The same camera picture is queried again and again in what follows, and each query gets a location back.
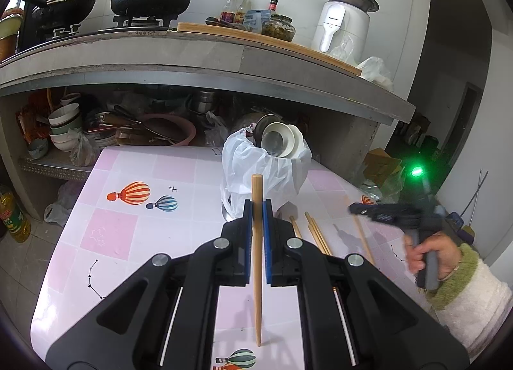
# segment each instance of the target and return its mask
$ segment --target green light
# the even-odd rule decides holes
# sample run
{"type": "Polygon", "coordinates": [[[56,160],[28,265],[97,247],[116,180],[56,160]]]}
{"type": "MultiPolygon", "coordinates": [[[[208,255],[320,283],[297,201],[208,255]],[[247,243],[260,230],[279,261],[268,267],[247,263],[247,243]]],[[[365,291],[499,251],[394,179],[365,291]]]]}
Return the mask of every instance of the green light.
{"type": "Polygon", "coordinates": [[[418,177],[420,175],[422,175],[422,172],[424,171],[424,169],[422,169],[420,166],[416,166],[415,168],[413,168],[413,170],[411,171],[411,175],[412,176],[415,176],[415,177],[418,177]]]}

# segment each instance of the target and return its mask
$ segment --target green fuzzy cuff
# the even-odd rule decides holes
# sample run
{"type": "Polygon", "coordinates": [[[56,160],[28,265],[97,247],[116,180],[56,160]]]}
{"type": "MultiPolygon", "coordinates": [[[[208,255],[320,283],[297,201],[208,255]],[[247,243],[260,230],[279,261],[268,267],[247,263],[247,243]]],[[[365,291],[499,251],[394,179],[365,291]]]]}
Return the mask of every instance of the green fuzzy cuff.
{"type": "Polygon", "coordinates": [[[444,310],[455,300],[471,281],[478,267],[479,256],[468,244],[462,244],[460,251],[462,257],[459,269],[445,282],[441,282],[436,291],[429,291],[426,294],[426,298],[433,305],[434,310],[444,310]]]}

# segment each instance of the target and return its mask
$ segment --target silver screw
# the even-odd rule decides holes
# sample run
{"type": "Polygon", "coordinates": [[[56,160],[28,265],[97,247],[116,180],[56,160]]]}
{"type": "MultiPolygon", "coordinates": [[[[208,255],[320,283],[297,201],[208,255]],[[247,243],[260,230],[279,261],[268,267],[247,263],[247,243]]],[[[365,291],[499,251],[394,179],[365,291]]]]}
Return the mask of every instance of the silver screw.
{"type": "Polygon", "coordinates": [[[164,266],[168,262],[169,258],[165,254],[156,254],[151,259],[153,266],[164,266]]]}
{"type": "Polygon", "coordinates": [[[347,258],[347,262],[354,267],[361,266],[363,264],[363,257],[359,254],[352,254],[347,258]]]}
{"type": "Polygon", "coordinates": [[[230,245],[230,241],[225,238],[220,237],[220,238],[216,238],[214,240],[214,247],[216,249],[225,249],[229,245],[230,245]]]}
{"type": "Polygon", "coordinates": [[[287,240],[287,246],[289,249],[299,249],[303,245],[303,241],[299,238],[293,237],[287,240]]]}

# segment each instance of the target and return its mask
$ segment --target cooking oil bottle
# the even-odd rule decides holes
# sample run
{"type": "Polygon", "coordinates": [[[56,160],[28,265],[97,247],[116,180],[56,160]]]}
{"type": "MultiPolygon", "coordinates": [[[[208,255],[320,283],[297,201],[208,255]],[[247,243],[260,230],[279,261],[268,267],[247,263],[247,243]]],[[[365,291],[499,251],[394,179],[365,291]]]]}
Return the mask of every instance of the cooking oil bottle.
{"type": "Polygon", "coordinates": [[[30,221],[21,212],[12,191],[2,184],[0,184],[0,218],[17,242],[22,243],[29,238],[30,221]]]}

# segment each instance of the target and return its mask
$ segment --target hand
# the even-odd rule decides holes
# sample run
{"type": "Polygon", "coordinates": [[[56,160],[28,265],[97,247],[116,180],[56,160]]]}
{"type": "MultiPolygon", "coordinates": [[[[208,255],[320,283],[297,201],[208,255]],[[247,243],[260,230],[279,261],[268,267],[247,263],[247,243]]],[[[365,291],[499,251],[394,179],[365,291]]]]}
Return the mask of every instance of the hand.
{"type": "Polygon", "coordinates": [[[406,261],[408,268],[414,275],[426,267],[422,256],[428,251],[438,252],[438,279],[444,279],[451,273],[461,260],[461,251],[455,243],[444,233],[438,232],[424,240],[422,244],[413,247],[410,236],[404,235],[406,261]]]}

